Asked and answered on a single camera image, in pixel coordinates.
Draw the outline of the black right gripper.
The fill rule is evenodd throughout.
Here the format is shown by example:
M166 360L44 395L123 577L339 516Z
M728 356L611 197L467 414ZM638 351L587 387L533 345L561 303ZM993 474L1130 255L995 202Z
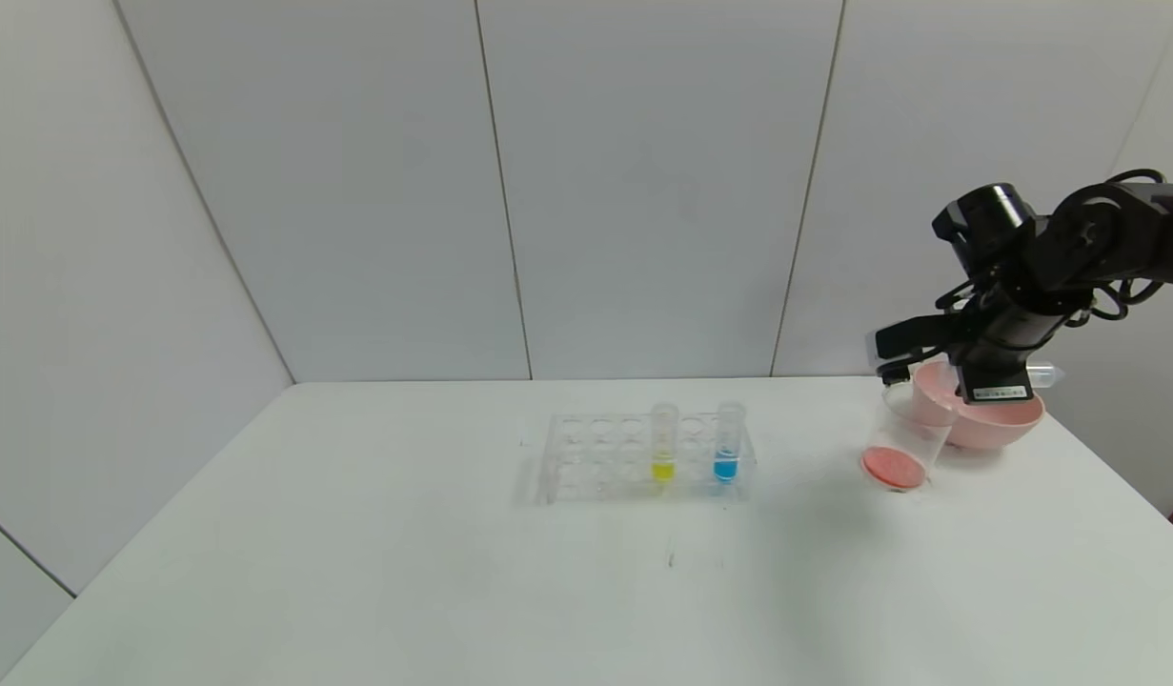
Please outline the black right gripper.
M1062 328L1071 310L1056 298L1028 308L1009 296L988 296L957 315L945 347L965 405L1013 405L1035 399L1029 359Z

